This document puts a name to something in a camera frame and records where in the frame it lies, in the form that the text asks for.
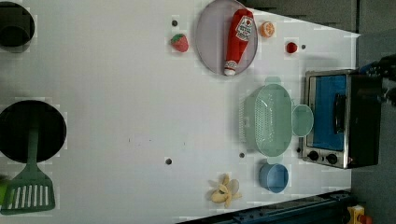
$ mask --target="dark spot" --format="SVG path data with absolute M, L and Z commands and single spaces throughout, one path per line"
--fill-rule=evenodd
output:
M 171 159 L 167 159 L 167 160 L 165 161 L 165 163 L 166 163 L 167 165 L 170 165 L 170 164 L 172 164 L 172 160 L 171 160 Z

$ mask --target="black pot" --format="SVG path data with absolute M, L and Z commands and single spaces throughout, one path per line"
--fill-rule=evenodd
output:
M 11 2 L 0 2 L 0 45 L 20 47 L 35 34 L 35 21 L 26 8 Z
M 33 111 L 39 113 L 37 162 L 51 158 L 64 144 L 66 123 L 57 109 L 40 101 L 17 102 L 0 114 L 0 151 L 14 161 L 27 162 Z

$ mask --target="gray plate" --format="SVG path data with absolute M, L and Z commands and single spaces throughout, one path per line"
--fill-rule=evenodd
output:
M 212 72 L 224 75 L 228 33 L 233 14 L 245 8 L 234 0 L 216 0 L 209 4 L 198 20 L 195 43 L 203 63 Z M 236 75 L 245 71 L 253 62 L 258 45 L 257 28 L 253 26 L 249 42 L 242 59 L 236 67 Z

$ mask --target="orange fruit slice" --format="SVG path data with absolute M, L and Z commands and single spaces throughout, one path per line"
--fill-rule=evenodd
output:
M 275 27 L 270 21 L 264 22 L 260 27 L 260 34 L 266 38 L 271 37 L 275 32 Z

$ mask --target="green spatula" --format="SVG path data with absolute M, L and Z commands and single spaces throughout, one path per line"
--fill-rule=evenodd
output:
M 38 111 L 32 110 L 30 126 L 28 160 L 21 173 L 7 186 L 0 211 L 3 215 L 48 211 L 55 207 L 52 181 L 38 168 L 36 162 L 39 136 Z

